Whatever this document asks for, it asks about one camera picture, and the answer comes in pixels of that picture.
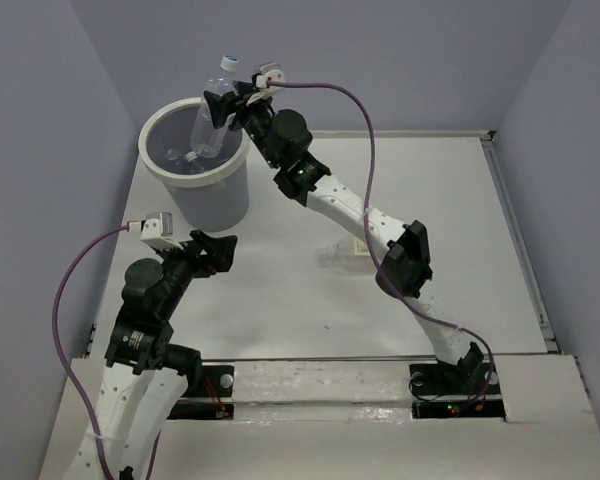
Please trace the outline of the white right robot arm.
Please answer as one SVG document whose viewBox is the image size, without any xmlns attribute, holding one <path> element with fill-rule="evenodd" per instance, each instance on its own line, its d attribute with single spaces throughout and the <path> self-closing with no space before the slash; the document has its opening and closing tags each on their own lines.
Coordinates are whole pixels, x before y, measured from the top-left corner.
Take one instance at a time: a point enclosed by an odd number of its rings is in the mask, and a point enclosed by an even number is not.
<svg viewBox="0 0 600 480">
<path fill-rule="evenodd" d="M 418 304 L 422 287 L 431 280 L 428 232 L 419 221 L 404 223 L 359 197 L 317 160 L 309 146 L 313 136 L 304 117 L 291 109 L 274 110 L 272 94 L 283 83 L 265 79 L 245 82 L 224 94 L 204 93 L 215 128 L 242 130 L 274 169 L 278 189 L 332 220 L 362 240 L 376 268 L 376 283 L 401 301 L 415 316 L 441 366 L 440 379 L 450 391 L 462 392 L 479 379 L 484 364 L 492 364 L 490 347 L 476 333 L 433 317 Z"/>
</svg>

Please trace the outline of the clear crushed bottle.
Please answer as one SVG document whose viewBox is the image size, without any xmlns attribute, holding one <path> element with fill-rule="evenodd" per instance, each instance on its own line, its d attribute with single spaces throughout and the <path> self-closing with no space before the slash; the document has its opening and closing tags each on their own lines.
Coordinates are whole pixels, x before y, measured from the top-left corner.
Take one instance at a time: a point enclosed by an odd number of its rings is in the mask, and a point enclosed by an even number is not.
<svg viewBox="0 0 600 480">
<path fill-rule="evenodd" d="M 231 91 L 238 67 L 239 60 L 236 56 L 224 55 L 219 70 L 206 82 L 203 94 L 210 92 L 222 96 Z M 226 134 L 225 127 L 214 126 L 209 104 L 203 94 L 190 137 L 191 152 L 195 159 L 216 157 Z"/>
</svg>

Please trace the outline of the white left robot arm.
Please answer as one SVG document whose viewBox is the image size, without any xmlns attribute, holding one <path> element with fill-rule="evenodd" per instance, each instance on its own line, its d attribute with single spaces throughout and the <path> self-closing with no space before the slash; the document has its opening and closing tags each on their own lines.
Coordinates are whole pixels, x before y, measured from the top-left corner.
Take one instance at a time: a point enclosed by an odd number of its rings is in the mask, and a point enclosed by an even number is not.
<svg viewBox="0 0 600 480">
<path fill-rule="evenodd" d="M 170 320 L 193 280 L 231 269 L 238 239 L 193 230 L 184 242 L 142 241 L 156 255 L 125 271 L 97 402 L 67 479 L 138 478 L 173 407 L 203 378 L 200 352 L 172 343 Z"/>
</svg>

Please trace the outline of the clear unlabelled bottle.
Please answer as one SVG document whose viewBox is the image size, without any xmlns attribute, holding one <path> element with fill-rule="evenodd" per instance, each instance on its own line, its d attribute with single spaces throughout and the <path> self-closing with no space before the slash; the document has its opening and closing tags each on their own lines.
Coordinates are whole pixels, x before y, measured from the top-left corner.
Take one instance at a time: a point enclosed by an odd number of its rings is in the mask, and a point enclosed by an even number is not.
<svg viewBox="0 0 600 480">
<path fill-rule="evenodd" d="M 185 169 L 186 175 L 200 175 L 205 172 L 204 165 L 200 163 L 199 157 L 194 151 L 189 151 L 185 157 Z"/>
</svg>

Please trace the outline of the clear bottle cream label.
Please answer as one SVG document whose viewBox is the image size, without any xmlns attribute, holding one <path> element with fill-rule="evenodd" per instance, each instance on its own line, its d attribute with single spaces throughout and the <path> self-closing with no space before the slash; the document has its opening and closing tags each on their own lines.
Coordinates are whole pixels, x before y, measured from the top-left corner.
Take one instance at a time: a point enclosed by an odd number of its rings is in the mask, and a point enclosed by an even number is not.
<svg viewBox="0 0 600 480">
<path fill-rule="evenodd" d="M 368 275 L 376 271 L 366 244 L 352 235 L 324 247 L 316 255 L 316 262 L 341 275 Z"/>
</svg>

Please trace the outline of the blue label bottle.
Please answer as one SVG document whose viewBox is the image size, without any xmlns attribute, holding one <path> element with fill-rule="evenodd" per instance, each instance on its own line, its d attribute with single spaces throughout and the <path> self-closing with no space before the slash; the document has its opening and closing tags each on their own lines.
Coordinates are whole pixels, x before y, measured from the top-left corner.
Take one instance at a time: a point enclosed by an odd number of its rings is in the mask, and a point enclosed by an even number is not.
<svg viewBox="0 0 600 480">
<path fill-rule="evenodd" d="M 163 155 L 163 168 L 175 172 L 186 164 L 185 155 L 177 148 L 169 148 Z"/>
</svg>

